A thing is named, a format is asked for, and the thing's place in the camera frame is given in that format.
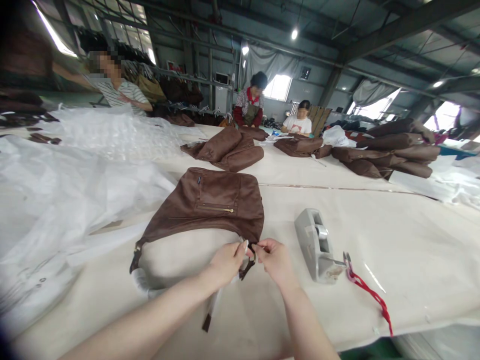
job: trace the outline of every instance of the worker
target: worker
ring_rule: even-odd
[[[309,137],[312,132],[312,121],[309,119],[309,112],[310,101],[303,100],[298,104],[296,115],[290,115],[283,122],[281,132]]]
[[[258,128],[264,115],[264,90],[268,85],[267,75],[257,72],[251,77],[250,87],[243,89],[236,98],[233,118],[238,126]]]
[[[294,274],[287,248],[272,238],[252,247],[280,290],[295,359],[340,360]],[[200,274],[112,322],[60,360],[151,359],[201,303],[238,274],[246,249],[246,241],[222,246]],[[253,256],[250,250],[247,255]]]
[[[139,116],[146,116],[145,112],[153,110],[139,87],[123,78],[122,66],[116,56],[107,51],[90,52],[90,63],[96,64],[95,67],[102,72],[102,77],[72,74],[55,62],[52,69],[71,82],[100,90],[111,107],[129,103],[133,113]]]

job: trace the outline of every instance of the forearm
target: forearm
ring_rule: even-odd
[[[297,284],[280,289],[296,360],[340,360],[305,291]]]
[[[168,337],[217,289],[208,269],[114,321],[61,360],[151,359]]]

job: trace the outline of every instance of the plastic wrap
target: plastic wrap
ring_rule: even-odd
[[[477,360],[480,353],[479,339],[480,327],[451,325],[398,336],[393,342],[408,359]]]
[[[80,264],[132,236],[125,229],[115,238],[88,234],[154,211],[175,186],[151,161],[114,162],[72,147],[0,138],[1,320],[8,335],[25,330],[69,288],[79,268],[69,266],[68,256],[90,250],[72,260]]]
[[[184,156],[179,131],[170,124],[157,126],[140,118],[130,104],[112,108],[73,108],[51,111],[58,123],[38,124],[43,133],[62,139],[61,146],[75,147],[110,160],[140,161]]]

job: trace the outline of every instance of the plastic bag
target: plastic bag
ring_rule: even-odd
[[[0,138],[1,320],[8,335],[25,330],[69,288],[79,268],[68,265],[68,256],[102,247],[102,237],[88,234],[158,209],[176,183],[151,161],[114,162],[72,147]],[[123,241],[110,239],[109,249]]]
[[[332,145],[333,147],[357,147],[357,142],[346,137],[345,131],[340,125],[335,125],[334,127],[325,130],[321,137],[323,138],[323,144],[325,145]]]
[[[135,116],[130,104],[109,108],[51,111],[58,123],[40,122],[43,134],[62,139],[60,146],[89,150],[111,160],[141,161],[185,156],[183,141],[171,126],[156,126]]]

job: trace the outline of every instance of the stack of handbags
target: stack of handbags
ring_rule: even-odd
[[[437,159],[440,148],[421,143],[415,133],[399,133],[367,139],[358,148],[335,147],[332,156],[355,174],[370,178],[387,178],[393,170],[429,178],[432,169],[427,164]]]
[[[332,153],[331,145],[323,145],[321,137],[305,137],[299,134],[292,134],[293,138],[276,141],[273,146],[285,154],[295,158],[310,158],[312,155],[320,159]]]
[[[264,208],[259,183],[252,175],[191,167],[180,178],[135,244],[130,273],[139,268],[145,243],[196,229],[225,229],[251,244],[260,240]],[[250,260],[239,276],[243,280]]]
[[[180,149],[194,159],[208,161],[220,169],[235,173],[264,157],[264,149],[255,146],[250,135],[231,126],[225,127],[206,142],[192,146],[186,144]]]

